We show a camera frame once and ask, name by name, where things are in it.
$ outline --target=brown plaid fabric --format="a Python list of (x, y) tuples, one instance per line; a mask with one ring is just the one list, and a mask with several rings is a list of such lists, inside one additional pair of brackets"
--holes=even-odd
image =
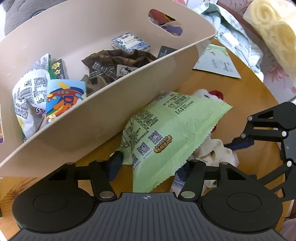
[(93, 80), (90, 80), (87, 75), (83, 76), (82, 80), (86, 83), (86, 96), (89, 97), (96, 91), (105, 87), (108, 83), (106, 83), (105, 79), (102, 76), (98, 76)]
[(93, 53), (82, 60), (82, 62), (90, 71), (94, 71), (93, 66), (95, 62), (106, 67), (116, 67), (118, 64), (122, 64), (129, 67), (140, 68), (156, 59), (157, 58), (149, 52), (134, 50), (132, 53), (127, 53), (124, 50), (116, 49), (102, 50), (98, 53)]
[(98, 75), (108, 76), (108, 79), (105, 79), (108, 84), (112, 83), (115, 80), (118, 80), (119, 77), (116, 76), (115, 66), (105, 67), (95, 62), (92, 66), (92, 70), (89, 71), (89, 79), (92, 80)]

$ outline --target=light blue cloth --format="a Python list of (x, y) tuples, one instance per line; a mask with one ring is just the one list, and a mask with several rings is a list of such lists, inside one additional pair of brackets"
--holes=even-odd
[[(245, 30), (234, 16), (212, 2), (203, 2), (193, 11), (207, 19), (216, 29), (217, 35), (215, 38), (239, 57), (263, 81), (263, 73), (260, 70), (263, 53), (247, 36)], [(221, 39), (223, 34), (229, 32), (239, 41), (239, 45), (234, 48), (230, 48), (228, 43)]]

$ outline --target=plastic storage basket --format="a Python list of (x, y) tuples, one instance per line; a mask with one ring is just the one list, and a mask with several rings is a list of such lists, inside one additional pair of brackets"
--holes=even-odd
[[(179, 21), (182, 35), (153, 24), (151, 9)], [(89, 73), (81, 60), (112, 49), (111, 39), (127, 32), (149, 43), (155, 56), (161, 45), (178, 50), (104, 87), (23, 143), (12, 98), (22, 75), (50, 53), (63, 59), (69, 79), (80, 80)], [(0, 42), (0, 176), (45, 176), (79, 160), (120, 132), (157, 95), (187, 80), (214, 35), (207, 20), (172, 0), (68, 0), (23, 23)]]

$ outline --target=blue and white box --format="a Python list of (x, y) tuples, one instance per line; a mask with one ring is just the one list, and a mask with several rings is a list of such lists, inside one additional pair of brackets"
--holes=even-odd
[(151, 48), (148, 43), (131, 33), (126, 33), (112, 39), (112, 47), (115, 49), (125, 50), (128, 53), (131, 53), (135, 49), (148, 52)]

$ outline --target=white snack bag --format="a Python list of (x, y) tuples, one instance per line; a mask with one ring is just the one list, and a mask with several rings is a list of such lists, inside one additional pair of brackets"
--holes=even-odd
[(24, 74), (12, 90), (15, 114), (25, 139), (36, 133), (45, 116), (46, 87), (50, 80), (48, 69), (47, 53)]

